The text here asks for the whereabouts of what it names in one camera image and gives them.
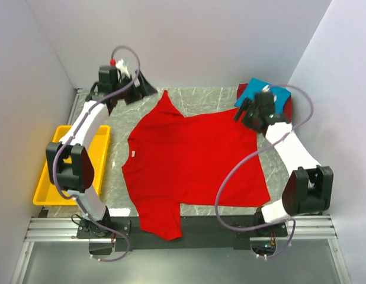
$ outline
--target marble tabletop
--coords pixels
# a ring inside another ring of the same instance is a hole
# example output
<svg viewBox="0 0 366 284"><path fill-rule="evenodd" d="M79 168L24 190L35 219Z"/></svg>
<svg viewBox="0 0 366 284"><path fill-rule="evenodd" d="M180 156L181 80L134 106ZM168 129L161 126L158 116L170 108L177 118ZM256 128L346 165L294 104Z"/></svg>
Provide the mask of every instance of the marble tabletop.
<svg viewBox="0 0 366 284"><path fill-rule="evenodd" d="M225 111L234 108L237 88L166 88L172 103L185 116ZM111 127L111 140L102 181L101 200L105 202L116 216L137 216L137 210L131 202L123 173L122 165L128 158L129 147L127 138L140 119L150 112L162 96L163 88L158 94L149 96L142 101L127 106L119 102L111 116L105 122ZM72 123L82 111L88 90L80 90L77 94L76 107L72 110ZM258 135L258 148L268 145L269 142ZM288 172L275 149L259 155L264 171L271 201L280 199L285 184L288 181ZM220 213L253 214L255 208L237 208L221 206ZM69 217L78 213L76 206L54 206L49 208L48 217ZM181 204L181 215L214 215L214 206Z"/></svg>

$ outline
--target red cloth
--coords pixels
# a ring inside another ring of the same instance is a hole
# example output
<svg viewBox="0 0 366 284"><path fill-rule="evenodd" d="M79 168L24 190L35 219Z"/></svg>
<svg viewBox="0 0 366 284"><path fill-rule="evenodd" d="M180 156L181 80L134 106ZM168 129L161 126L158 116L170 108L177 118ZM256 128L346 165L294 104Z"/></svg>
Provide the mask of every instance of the red cloth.
<svg viewBox="0 0 366 284"><path fill-rule="evenodd" d="M257 149L256 133L233 121L236 110L184 117L165 91L137 124L123 173L142 230L165 240L182 237L180 204L214 205L226 175ZM269 200L256 156L233 175L220 205L257 207Z"/></svg>
<svg viewBox="0 0 366 284"><path fill-rule="evenodd" d="M240 96L242 95L243 91L246 89L247 86L248 86L248 84L238 85L237 99L240 98ZM289 121L292 121L292 99L291 99L291 96L288 98L288 100L284 104L283 113L285 114L285 116L287 117L287 119Z"/></svg>

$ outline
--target yellow plastic tray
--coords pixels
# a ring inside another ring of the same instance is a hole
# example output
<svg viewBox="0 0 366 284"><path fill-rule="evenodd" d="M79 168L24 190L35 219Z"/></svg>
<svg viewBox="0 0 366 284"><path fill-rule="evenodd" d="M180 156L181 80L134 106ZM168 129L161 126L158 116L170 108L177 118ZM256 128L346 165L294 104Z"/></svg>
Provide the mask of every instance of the yellow plastic tray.
<svg viewBox="0 0 366 284"><path fill-rule="evenodd" d="M71 125L58 126L53 137L53 142L58 142L66 135L70 128ZM95 170L93 185L98 195L100 195L101 181L104 175L105 160L107 159L108 145L110 142L110 131L111 128L108 125L100 126L88 149L88 156ZM59 195L55 185L50 182L46 161L33 197L33 203L42 206L76 205L71 199L63 199Z"/></svg>

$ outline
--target folded blue cloth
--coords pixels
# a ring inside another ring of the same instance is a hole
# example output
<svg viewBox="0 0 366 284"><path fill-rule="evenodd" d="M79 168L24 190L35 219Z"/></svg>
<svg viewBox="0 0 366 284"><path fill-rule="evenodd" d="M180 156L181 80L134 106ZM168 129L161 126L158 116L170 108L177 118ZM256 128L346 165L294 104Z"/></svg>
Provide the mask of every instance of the folded blue cloth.
<svg viewBox="0 0 366 284"><path fill-rule="evenodd" d="M254 99L254 94L260 92L266 85L270 85L264 81L252 78L246 87L245 91L242 93L240 98L236 101L235 106L240 107L245 98ZM291 92L281 87L273 87L270 91L276 95L277 100L274 102L275 113L282 114L285 102L291 95Z"/></svg>

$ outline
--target wall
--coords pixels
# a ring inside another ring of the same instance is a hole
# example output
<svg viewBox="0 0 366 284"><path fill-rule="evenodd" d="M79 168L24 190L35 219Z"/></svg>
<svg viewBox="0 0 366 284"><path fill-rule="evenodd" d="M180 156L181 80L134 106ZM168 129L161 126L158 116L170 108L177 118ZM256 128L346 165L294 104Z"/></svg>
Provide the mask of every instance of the wall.
<svg viewBox="0 0 366 284"><path fill-rule="evenodd" d="M67 122L73 94L26 2L0 1L0 283L11 279L44 148Z"/></svg>
<svg viewBox="0 0 366 284"><path fill-rule="evenodd" d="M353 282L366 283L366 0L332 1L290 83L315 102L298 134L335 173L330 213Z"/></svg>
<svg viewBox="0 0 366 284"><path fill-rule="evenodd" d="M155 86L236 86L252 76L287 83L330 0L28 3L74 87L91 86L119 44L137 51Z"/></svg>

